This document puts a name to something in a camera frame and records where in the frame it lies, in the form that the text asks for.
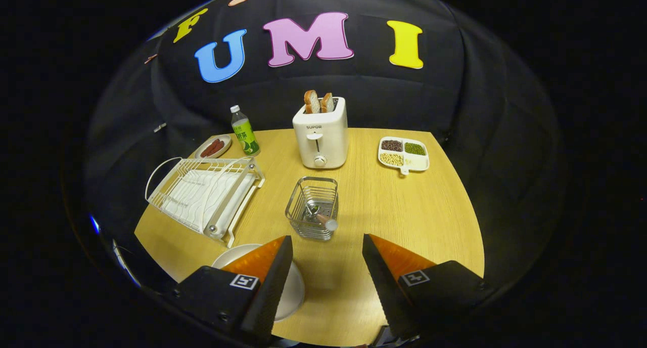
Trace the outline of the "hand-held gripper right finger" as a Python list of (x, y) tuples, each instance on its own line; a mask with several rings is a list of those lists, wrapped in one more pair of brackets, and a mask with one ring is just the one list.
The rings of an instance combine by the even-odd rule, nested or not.
[(490, 302), (494, 287), (454, 260), (435, 263), (365, 234), (362, 256), (391, 331), (398, 338), (435, 338), (466, 324)]

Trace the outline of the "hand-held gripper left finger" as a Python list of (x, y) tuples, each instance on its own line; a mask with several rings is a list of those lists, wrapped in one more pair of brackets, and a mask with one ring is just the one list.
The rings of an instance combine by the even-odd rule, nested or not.
[(267, 345), (292, 262), (284, 235), (226, 267), (198, 268), (172, 288), (172, 307), (226, 345)]

